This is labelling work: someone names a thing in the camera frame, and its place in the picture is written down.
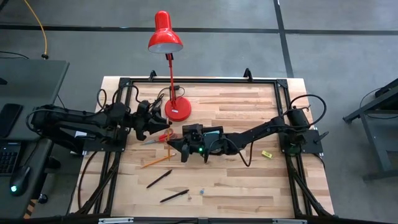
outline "keyboard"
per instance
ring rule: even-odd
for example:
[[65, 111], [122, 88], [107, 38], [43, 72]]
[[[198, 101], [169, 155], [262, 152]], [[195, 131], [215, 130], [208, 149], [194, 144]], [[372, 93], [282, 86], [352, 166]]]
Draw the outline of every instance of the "keyboard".
[[20, 160], [21, 144], [8, 142], [0, 144], [0, 176], [11, 175]]

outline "pen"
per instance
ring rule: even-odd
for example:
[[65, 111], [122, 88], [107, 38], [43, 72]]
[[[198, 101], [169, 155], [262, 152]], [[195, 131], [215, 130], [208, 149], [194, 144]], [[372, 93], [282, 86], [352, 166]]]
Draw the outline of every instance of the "pen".
[[167, 177], [173, 170], [169, 170], [167, 171], [165, 174], [161, 175], [158, 179], [156, 179], [155, 181], [153, 181], [152, 183], [150, 183], [147, 187], [147, 189], [149, 187], [152, 187], [154, 184], [156, 184], [158, 181], [160, 181], [162, 178]]
[[160, 202], [161, 202], [161, 203], [162, 203], [162, 202], [166, 202], [166, 201], [168, 201], [168, 200], [170, 200], [170, 199], [172, 199], [172, 198], [175, 198], [175, 197], [177, 197], [177, 196], [179, 196], [179, 195], [184, 195], [184, 194], [186, 194], [188, 191], [189, 191], [189, 189], [183, 190], [183, 191], [181, 191], [180, 193], [177, 193], [177, 194], [175, 194], [175, 195], [171, 195], [170, 197], [161, 200]]

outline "concrete floor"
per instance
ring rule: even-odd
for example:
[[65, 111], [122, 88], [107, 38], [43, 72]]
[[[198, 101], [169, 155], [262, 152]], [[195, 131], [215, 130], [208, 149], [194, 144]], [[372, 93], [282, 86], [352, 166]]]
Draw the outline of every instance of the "concrete floor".
[[[394, 0], [280, 0], [286, 29], [397, 30]], [[44, 24], [153, 27], [153, 16], [170, 11], [174, 27], [277, 29], [272, 0], [94, 1], [35, 0]], [[22, 1], [10, 1], [0, 22], [35, 24]], [[40, 31], [1, 30], [0, 49], [40, 58]], [[71, 63], [60, 96], [68, 108], [93, 110], [106, 75], [167, 74], [164, 57], [151, 54], [148, 32], [47, 32], [49, 55]], [[184, 49], [175, 54], [179, 76], [240, 77], [246, 67], [255, 77], [286, 77], [279, 34], [181, 33]], [[287, 35], [294, 76], [309, 93], [328, 104], [317, 125], [330, 134], [323, 140], [326, 175], [335, 213], [379, 222], [398, 220], [398, 179], [363, 182], [377, 170], [362, 124], [341, 119], [369, 91], [397, 78], [398, 36]], [[312, 102], [314, 117], [321, 107]], [[67, 164], [49, 175], [44, 192], [50, 200], [36, 206], [34, 217], [65, 214], [80, 160], [54, 149]]]

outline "wooden tabletop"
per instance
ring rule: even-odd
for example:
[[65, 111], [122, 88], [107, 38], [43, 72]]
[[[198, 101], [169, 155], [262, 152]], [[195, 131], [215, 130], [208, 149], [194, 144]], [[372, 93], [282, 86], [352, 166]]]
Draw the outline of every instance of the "wooden tabletop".
[[[104, 77], [102, 88], [108, 93], [108, 103], [118, 87], [120, 77]], [[304, 80], [287, 79], [291, 99], [306, 94]], [[164, 83], [136, 83], [139, 100], [154, 101], [158, 92], [168, 87]], [[204, 126], [223, 126], [224, 132], [243, 132], [277, 116], [275, 93], [268, 84], [219, 84], [182, 83], [184, 97], [192, 104], [192, 113], [184, 122], [173, 123], [173, 130], [181, 134], [182, 126], [200, 123]], [[131, 97], [131, 108], [137, 103]], [[168, 96], [165, 96], [164, 107]], [[298, 100], [297, 106], [308, 106], [308, 100]], [[306, 113], [312, 121], [311, 113]], [[147, 140], [156, 139], [163, 131], [146, 134]], [[273, 155], [268, 159], [261, 155], [266, 150]], [[245, 167], [239, 155], [210, 156], [207, 164], [198, 154], [190, 155], [188, 162], [180, 162], [180, 153], [169, 161], [141, 169], [141, 166], [167, 155], [167, 146], [162, 143], [143, 146], [135, 133], [129, 135], [126, 151], [122, 153], [118, 181], [114, 195], [112, 216], [130, 217], [223, 217], [223, 218], [292, 218], [292, 198], [284, 156], [280, 153], [276, 134], [254, 143], [250, 167]], [[242, 151], [246, 160], [249, 146]], [[97, 153], [88, 166], [81, 187], [84, 203], [93, 193], [100, 179], [104, 153]], [[307, 184], [314, 196], [330, 213], [333, 213], [325, 171], [319, 159], [303, 154]], [[84, 158], [81, 169], [88, 156]], [[172, 173], [153, 187], [147, 185], [173, 169]], [[163, 198], [189, 189], [189, 193], [160, 203]], [[104, 208], [108, 189], [105, 190]], [[304, 210], [301, 190], [298, 190], [300, 208]], [[77, 193], [73, 198], [71, 212], [77, 210]]]

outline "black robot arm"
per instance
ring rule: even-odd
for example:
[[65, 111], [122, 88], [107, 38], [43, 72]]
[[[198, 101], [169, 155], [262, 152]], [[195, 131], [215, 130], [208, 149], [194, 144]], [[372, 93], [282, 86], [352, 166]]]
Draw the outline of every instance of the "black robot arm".
[[205, 162], [209, 155], [235, 155], [247, 144], [267, 137], [274, 133], [285, 133], [291, 144], [305, 144], [305, 132], [309, 129], [309, 122], [304, 115], [303, 108], [293, 107], [287, 115], [292, 126], [285, 124], [283, 116], [272, 118], [243, 133], [224, 133], [223, 127], [204, 128], [201, 124], [183, 126], [183, 138], [172, 139], [167, 144], [181, 152], [181, 162], [186, 162], [189, 154], [199, 153]]
[[[151, 108], [147, 100], [140, 102], [134, 113], [123, 103], [113, 103], [97, 113], [45, 105], [36, 108], [32, 115], [33, 128], [27, 117], [32, 131], [79, 154], [82, 151], [123, 151], [131, 129], [135, 130], [136, 138], [143, 141], [144, 132], [153, 134], [171, 124], [161, 117], [160, 108]], [[64, 130], [87, 135], [75, 138]]]

